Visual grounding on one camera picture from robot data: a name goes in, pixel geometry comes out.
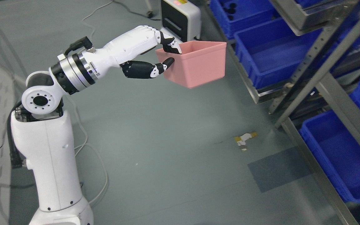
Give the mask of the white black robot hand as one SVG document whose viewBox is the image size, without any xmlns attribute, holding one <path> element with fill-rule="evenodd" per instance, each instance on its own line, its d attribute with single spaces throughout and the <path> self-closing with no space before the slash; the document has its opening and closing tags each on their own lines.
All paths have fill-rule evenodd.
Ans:
<svg viewBox="0 0 360 225">
<path fill-rule="evenodd" d="M 182 54 L 180 44 L 174 37 L 146 25 L 140 25 L 108 42 L 95 52 L 84 51 L 82 56 L 86 62 L 96 69 L 99 78 L 107 74 L 110 68 L 121 68 L 127 78 L 152 79 L 167 70 L 173 63 L 173 58 L 167 58 L 162 63 L 151 64 L 135 61 L 158 44 L 165 52 Z"/>
</svg>

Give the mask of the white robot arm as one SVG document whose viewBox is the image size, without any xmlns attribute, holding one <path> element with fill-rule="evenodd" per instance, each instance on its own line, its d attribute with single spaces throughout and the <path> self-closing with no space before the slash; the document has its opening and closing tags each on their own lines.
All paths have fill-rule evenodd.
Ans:
<svg viewBox="0 0 360 225">
<path fill-rule="evenodd" d="M 74 152 L 74 134 L 68 111 L 62 110 L 64 95 L 90 87 L 99 73 L 85 53 L 58 57 L 47 71 L 26 79 L 19 107 L 11 112 L 15 147 L 33 171 L 39 207 L 31 225 L 93 225 L 94 215 L 81 191 Z"/>
</svg>

